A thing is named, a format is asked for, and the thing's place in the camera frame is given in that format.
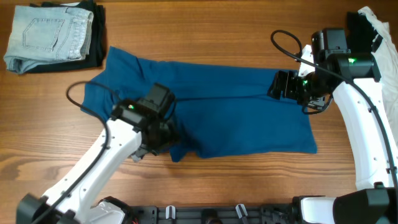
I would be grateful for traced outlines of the blue t-shirt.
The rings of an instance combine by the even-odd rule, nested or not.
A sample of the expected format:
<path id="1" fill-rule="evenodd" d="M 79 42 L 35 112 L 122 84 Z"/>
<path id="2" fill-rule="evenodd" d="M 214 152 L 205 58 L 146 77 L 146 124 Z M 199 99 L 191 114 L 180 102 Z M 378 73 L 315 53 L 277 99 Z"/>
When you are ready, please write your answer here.
<path id="1" fill-rule="evenodd" d="M 314 154 L 310 121 L 292 100 L 267 95 L 275 70 L 157 62 L 111 47 L 103 72 L 85 86 L 83 105 L 108 119 L 119 99 L 145 96 L 155 83 L 177 98 L 173 121 L 180 142 L 174 162 L 189 152 L 207 159 L 263 152 Z"/>

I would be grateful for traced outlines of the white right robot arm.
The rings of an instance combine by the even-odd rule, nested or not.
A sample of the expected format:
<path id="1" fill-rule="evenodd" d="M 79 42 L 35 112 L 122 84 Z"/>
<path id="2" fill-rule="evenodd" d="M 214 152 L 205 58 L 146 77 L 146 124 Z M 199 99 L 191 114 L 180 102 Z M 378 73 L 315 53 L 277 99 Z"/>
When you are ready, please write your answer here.
<path id="1" fill-rule="evenodd" d="M 381 73 L 370 53 L 352 53 L 343 29 L 312 35 L 310 72 L 275 74 L 267 94 L 295 100 L 304 114 L 334 101 L 345 122 L 356 172 L 356 191 L 339 197 L 293 199 L 292 223 L 396 223 L 397 147 L 382 101 Z"/>

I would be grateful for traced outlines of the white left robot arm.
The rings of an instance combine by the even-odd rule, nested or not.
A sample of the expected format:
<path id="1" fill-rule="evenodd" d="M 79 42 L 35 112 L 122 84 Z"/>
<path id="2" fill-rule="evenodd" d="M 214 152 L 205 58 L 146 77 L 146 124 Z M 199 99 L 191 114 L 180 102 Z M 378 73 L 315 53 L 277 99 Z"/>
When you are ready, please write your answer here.
<path id="1" fill-rule="evenodd" d="M 83 157 L 41 197 L 27 194 L 18 204 L 16 223 L 137 223 L 131 207 L 113 197 L 94 201 L 128 158 L 158 155 L 178 141 L 170 121 L 177 100 L 154 84 L 138 100 L 118 99 L 103 130 Z"/>

